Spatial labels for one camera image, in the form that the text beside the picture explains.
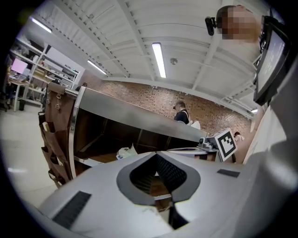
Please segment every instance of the white shelving unit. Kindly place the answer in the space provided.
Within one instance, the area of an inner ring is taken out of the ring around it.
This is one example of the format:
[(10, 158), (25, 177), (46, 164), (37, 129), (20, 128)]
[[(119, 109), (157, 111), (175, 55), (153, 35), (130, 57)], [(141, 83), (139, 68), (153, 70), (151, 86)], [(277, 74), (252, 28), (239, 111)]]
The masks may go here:
[[(35, 54), (37, 54), (39, 56), (37, 61), (33, 62), (32, 60), (30, 60), (27, 57), (21, 55), (20, 53), (18, 53), (16, 51), (13, 51), (13, 50), (10, 50), (10, 52), (12, 54), (19, 57), (21, 60), (24, 60), (25, 62), (33, 65), (32, 69), (30, 71), (30, 75), (29, 75), (29, 81), (28, 81), (29, 84), (28, 84), (28, 86), (26, 86), (25, 91), (24, 91), (24, 100), (25, 101), (41, 106), (41, 99), (38, 99), (38, 100), (29, 99), (28, 94), (32, 93), (32, 92), (36, 92), (36, 93), (42, 94), (42, 96), (43, 96), (45, 94), (45, 88), (46, 87), (44, 87), (43, 91), (31, 87), (33, 80), (37, 79), (37, 80), (39, 80), (43, 83), (46, 83), (46, 84), (51, 82), (52, 80), (55, 80), (54, 78), (51, 78), (50, 76), (48, 76), (47, 73), (45, 73), (45, 75), (43, 77), (34, 74), (34, 73), (36, 73), (36, 69), (38, 69), (38, 68), (43, 69), (43, 70), (47, 71), (48, 73), (55, 75), (55, 77), (63, 85), (68, 86), (69, 88), (72, 87), (76, 77), (78, 77), (80, 72), (77, 73), (77, 72), (73, 71), (72, 69), (70, 69), (70, 68), (68, 68), (64, 65), (61, 65), (60, 63), (56, 62), (51, 57), (46, 55), (46, 50), (47, 50), (48, 44), (45, 44), (44, 50), (40, 51), (39, 49), (37, 49), (34, 46), (28, 44), (27, 42), (23, 41), (20, 38), (16, 38), (15, 42), (17, 44), (21, 44), (21, 45), (27, 47), (28, 50), (34, 52)], [(62, 70), (64, 70), (64, 72), (59, 70), (59, 69), (56, 69), (54, 66), (51, 66), (51, 65), (48, 65), (48, 67), (42, 65), (41, 61), (44, 61), (44, 59), (47, 59), (48, 61), (50, 61), (53, 64), (57, 65), (59, 68), (62, 68)], [(69, 77), (72, 77), (73, 80), (70, 80), (70, 79), (66, 78), (65, 75), (68, 75)]]

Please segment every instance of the person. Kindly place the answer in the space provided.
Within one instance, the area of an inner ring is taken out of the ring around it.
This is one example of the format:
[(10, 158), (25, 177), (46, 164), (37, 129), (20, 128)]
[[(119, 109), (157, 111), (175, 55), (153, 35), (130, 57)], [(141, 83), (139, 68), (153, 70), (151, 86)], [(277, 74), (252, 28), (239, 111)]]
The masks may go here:
[(188, 124), (190, 122), (190, 116), (186, 110), (186, 106), (183, 101), (178, 101), (174, 106), (174, 109), (177, 111), (174, 120), (183, 122), (185, 124)]
[[(269, 15), (281, 24), (284, 23), (273, 8), (270, 8)], [(216, 15), (216, 26), (223, 35), (223, 39), (248, 43), (257, 43), (262, 31), (261, 20), (242, 5), (220, 8)]]
[[(83, 87), (87, 87), (87, 83), (86, 82), (83, 82), (82, 84)], [(75, 89), (76, 91), (79, 91), (81, 88), (81, 86), (77, 86), (77, 88)]]
[(239, 144), (239, 142), (244, 141), (244, 136), (241, 135), (240, 132), (235, 132), (234, 138), (237, 145)]

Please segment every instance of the desk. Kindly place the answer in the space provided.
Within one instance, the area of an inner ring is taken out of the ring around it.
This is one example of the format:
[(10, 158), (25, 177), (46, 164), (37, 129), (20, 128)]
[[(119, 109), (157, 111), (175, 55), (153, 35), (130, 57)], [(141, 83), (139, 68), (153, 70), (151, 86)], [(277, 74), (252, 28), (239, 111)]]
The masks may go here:
[(15, 98), (14, 98), (14, 112), (15, 112), (17, 110), (17, 100), (18, 100), (18, 96), (19, 96), (20, 87), (27, 86), (29, 83), (28, 82), (19, 82), (14, 79), (11, 79), (11, 78), (9, 79), (9, 82), (17, 85), (17, 91), (15, 92)]

